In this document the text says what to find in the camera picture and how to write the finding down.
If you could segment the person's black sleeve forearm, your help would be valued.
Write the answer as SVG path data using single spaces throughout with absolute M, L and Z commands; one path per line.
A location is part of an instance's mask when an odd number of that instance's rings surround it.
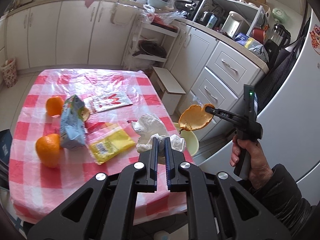
M 319 239 L 319 205 L 302 197 L 285 166 L 277 164 L 272 171 L 270 180 L 258 190 L 247 180 L 239 184 L 288 228 L 292 239 Z

